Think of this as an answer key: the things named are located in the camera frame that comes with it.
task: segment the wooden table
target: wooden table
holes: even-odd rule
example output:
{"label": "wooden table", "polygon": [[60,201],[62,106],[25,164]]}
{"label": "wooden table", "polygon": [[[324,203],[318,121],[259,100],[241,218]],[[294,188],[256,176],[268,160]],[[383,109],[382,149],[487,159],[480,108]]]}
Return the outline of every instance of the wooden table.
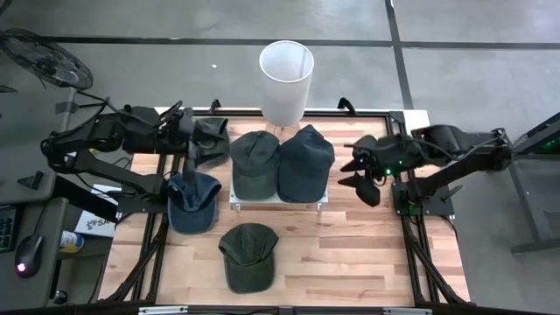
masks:
{"label": "wooden table", "polygon": [[[407,130],[429,125],[425,111],[405,111]],[[379,118],[304,118],[330,141],[336,162],[329,178],[329,202],[318,213],[312,206],[251,206],[239,213],[231,210],[228,192],[231,160],[207,173],[223,185],[219,195],[219,219],[204,234],[182,235],[171,228],[167,237],[158,304],[181,305],[309,305],[309,306],[409,306],[413,305],[409,269],[404,250],[403,230],[395,215],[390,184],[381,188],[381,204],[370,207],[356,197],[354,190],[338,185],[349,174],[340,167],[351,160],[351,149],[343,144],[366,134],[386,135],[385,121]],[[273,130],[262,118],[231,118],[228,129],[232,141],[252,130]],[[282,130],[280,138],[290,135]],[[132,170],[155,173],[158,156],[135,155]],[[436,170],[424,167],[417,176]],[[136,264],[145,214],[133,214],[121,223],[108,259],[100,298],[115,291]],[[276,278],[264,292],[239,295],[231,292],[225,278],[218,242],[230,228],[258,222],[274,229],[280,237],[275,248]],[[439,217],[426,217],[432,260],[451,287],[469,298],[459,248],[449,223]],[[148,290],[151,265],[144,280]],[[423,268],[419,268],[423,294],[428,297]]]}

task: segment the keyboard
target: keyboard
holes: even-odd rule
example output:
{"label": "keyboard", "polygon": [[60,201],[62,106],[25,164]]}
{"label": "keyboard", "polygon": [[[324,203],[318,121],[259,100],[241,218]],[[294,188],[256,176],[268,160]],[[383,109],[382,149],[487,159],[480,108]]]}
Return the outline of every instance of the keyboard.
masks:
{"label": "keyboard", "polygon": [[0,253],[15,249],[18,226],[18,209],[15,206],[0,206]]}

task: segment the concrete floor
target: concrete floor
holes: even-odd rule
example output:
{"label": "concrete floor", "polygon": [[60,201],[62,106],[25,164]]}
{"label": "concrete floor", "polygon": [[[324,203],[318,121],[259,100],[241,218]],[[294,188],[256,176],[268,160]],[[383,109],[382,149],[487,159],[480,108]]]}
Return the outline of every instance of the concrete floor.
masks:
{"label": "concrete floor", "polygon": [[[401,40],[560,42],[560,3],[555,0],[393,4]],[[8,27],[43,35],[391,39],[383,0],[20,0],[0,17],[0,28]],[[91,92],[110,95],[121,106],[167,106],[179,99],[209,106],[219,98],[222,105],[237,107],[255,106],[262,99],[261,46],[63,46],[94,73]],[[316,60],[310,107],[334,107],[345,96],[360,109],[403,108],[391,48],[310,48]],[[427,109],[432,123],[470,131],[505,127],[510,138],[517,138],[560,109],[558,50],[404,49],[403,56],[414,108]],[[0,59],[0,69],[0,84],[42,88],[6,58]],[[459,182],[465,188],[453,204],[472,301],[558,312],[560,250],[521,257],[509,253],[512,246],[530,241],[530,233],[508,172],[477,173]],[[96,276],[79,270],[97,270],[99,261],[72,268],[67,286],[74,303],[87,300]]]}

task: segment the computer mouse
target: computer mouse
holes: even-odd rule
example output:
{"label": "computer mouse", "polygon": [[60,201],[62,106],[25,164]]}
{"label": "computer mouse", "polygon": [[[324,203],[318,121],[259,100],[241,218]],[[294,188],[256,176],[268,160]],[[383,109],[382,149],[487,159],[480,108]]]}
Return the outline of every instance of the computer mouse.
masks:
{"label": "computer mouse", "polygon": [[43,236],[33,234],[26,236],[16,248],[16,274],[18,277],[33,277],[41,267],[41,249]]}

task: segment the white bin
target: white bin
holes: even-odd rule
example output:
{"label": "white bin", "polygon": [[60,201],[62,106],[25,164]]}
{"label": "white bin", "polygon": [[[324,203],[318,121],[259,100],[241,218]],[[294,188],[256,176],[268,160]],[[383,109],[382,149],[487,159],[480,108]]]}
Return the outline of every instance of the white bin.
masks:
{"label": "white bin", "polygon": [[261,52],[264,99],[262,115],[279,127],[293,126],[304,116],[315,60],[299,43],[281,40]]}

